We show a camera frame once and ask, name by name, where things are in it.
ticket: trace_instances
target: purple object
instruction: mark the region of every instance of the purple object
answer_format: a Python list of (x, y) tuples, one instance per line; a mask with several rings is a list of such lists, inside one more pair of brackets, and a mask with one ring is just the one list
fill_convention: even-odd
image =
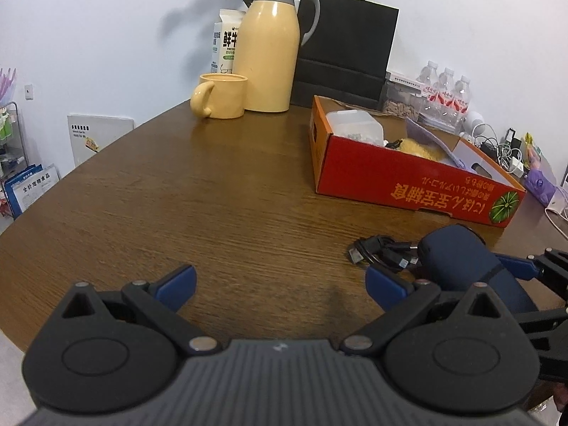
[(556, 186), (546, 179), (542, 171), (535, 169), (529, 171), (525, 179), (525, 188), (534, 195), (544, 207), (548, 206), (556, 192)]
[(450, 148), (445, 145), (444, 141), (436, 137), (432, 132), (427, 130), (424, 126), (419, 125), (415, 121), (407, 118), (406, 121), (406, 136), (410, 139), (414, 139), (418, 144), (431, 145), (436, 144), (440, 149), (442, 149), (448, 158), (461, 170), (466, 170), (471, 173), (475, 173), (475, 170), (468, 168), (462, 160), (457, 158)]

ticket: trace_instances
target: thermos handle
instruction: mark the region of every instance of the thermos handle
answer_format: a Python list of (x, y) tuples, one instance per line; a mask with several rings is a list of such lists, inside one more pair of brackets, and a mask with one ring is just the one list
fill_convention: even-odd
[(312, 27), (308, 30), (308, 32), (302, 38), (302, 43), (300, 44), (301, 47), (303, 47), (306, 44), (306, 42), (310, 39), (310, 37), (316, 31), (317, 23), (319, 22), (319, 12), (320, 12), (319, 0), (309, 0), (309, 1), (313, 2), (313, 5), (316, 7), (316, 15), (313, 18)]

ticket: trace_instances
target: charger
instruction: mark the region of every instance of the charger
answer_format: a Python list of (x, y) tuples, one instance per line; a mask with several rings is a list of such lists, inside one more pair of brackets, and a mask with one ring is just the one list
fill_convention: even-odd
[(514, 174), (518, 178), (523, 177), (523, 175), (525, 174), (525, 167), (523, 165), (523, 162), (521, 162), (516, 157), (511, 157), (510, 158), (510, 165), (509, 165), (509, 172)]

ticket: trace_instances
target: red cardboard box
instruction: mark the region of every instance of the red cardboard box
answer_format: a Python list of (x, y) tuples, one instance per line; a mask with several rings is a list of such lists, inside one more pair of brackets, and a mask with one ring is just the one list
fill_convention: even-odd
[[(470, 173), (393, 149), (335, 136), (326, 114), (356, 107), (314, 96), (310, 146), (316, 192), (412, 210), (446, 213), (456, 219), (498, 227), (509, 224), (525, 196), (523, 186), (474, 145), (428, 128)], [(373, 114), (389, 142), (406, 137), (403, 119)]]

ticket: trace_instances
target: white wall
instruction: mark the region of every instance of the white wall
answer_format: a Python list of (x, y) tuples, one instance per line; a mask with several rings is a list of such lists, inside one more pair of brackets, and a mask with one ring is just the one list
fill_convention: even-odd
[[(431, 59), (469, 76), (499, 135), (530, 131), (557, 177), (568, 163), (568, 0), (373, 0), (400, 9), (389, 68)], [(228, 0), (235, 7), (237, 0)], [(0, 0), (0, 65), (18, 68), (28, 148), (73, 169), (69, 113), (139, 125), (186, 100), (208, 69), (222, 0)], [(33, 83), (35, 99), (24, 101)]]

